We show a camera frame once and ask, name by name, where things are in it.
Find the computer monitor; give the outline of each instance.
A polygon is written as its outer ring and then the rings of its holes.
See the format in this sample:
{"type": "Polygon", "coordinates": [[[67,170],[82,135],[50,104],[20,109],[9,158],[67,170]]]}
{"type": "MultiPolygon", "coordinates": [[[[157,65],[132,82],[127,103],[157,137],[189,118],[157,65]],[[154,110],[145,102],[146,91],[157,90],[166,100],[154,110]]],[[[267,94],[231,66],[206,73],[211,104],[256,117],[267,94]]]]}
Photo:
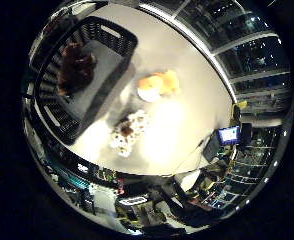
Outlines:
{"type": "Polygon", "coordinates": [[[239,143],[240,128],[239,126],[218,129],[221,145],[234,145],[239,143]]]}

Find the brown stuffed animal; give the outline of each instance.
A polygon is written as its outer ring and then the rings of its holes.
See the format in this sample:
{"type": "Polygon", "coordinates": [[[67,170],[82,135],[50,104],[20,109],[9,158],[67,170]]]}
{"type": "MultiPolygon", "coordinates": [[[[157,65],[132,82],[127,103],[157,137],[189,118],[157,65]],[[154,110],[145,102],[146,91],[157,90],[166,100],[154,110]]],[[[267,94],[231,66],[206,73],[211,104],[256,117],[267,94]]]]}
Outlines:
{"type": "Polygon", "coordinates": [[[97,60],[94,55],[85,57],[81,54],[82,43],[69,43],[62,57],[62,65],[58,73],[58,94],[71,94],[88,85],[94,77],[97,60]]]}

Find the black background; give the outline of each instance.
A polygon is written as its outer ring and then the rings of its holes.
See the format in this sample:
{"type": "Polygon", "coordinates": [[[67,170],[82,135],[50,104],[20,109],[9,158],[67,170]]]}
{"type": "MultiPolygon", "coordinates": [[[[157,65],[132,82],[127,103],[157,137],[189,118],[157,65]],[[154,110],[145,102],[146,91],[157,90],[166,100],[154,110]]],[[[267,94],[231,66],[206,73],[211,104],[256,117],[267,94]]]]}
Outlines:
{"type": "MultiPolygon", "coordinates": [[[[22,134],[20,79],[32,41],[57,0],[0,1],[0,239],[128,239],[70,210],[36,169],[22,134]]],[[[267,8],[291,61],[294,85],[294,1],[267,8]]],[[[294,126],[282,163],[240,214],[183,239],[294,239],[294,126]]]]}

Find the fisheye view circle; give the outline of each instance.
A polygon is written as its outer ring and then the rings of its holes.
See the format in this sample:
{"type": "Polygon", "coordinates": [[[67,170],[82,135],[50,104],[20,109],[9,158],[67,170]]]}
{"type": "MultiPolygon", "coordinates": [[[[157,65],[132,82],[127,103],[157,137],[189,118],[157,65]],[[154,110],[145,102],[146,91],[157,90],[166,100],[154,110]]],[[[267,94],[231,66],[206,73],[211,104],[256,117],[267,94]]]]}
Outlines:
{"type": "Polygon", "coordinates": [[[63,1],[22,89],[28,146],[54,192],[98,225],[154,238],[250,205],[293,119],[282,41],[249,0],[63,1]]]}

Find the white table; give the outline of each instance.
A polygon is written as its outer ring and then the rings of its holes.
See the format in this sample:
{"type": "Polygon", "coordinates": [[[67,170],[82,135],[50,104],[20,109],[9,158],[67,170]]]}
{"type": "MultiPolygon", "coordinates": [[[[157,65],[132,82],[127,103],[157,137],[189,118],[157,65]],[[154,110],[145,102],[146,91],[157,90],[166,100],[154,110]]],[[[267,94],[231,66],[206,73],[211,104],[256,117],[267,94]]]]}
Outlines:
{"type": "Polygon", "coordinates": [[[214,129],[227,127],[232,100],[221,79],[199,51],[160,20],[117,4],[91,15],[105,18],[134,33],[138,46],[131,64],[101,107],[94,123],[67,146],[80,157],[120,172],[170,175],[206,166],[201,148],[214,129]],[[156,71],[176,71],[181,94],[146,103],[136,93],[137,81],[156,71]],[[113,126],[144,109],[151,117],[128,158],[109,147],[113,126]]]}

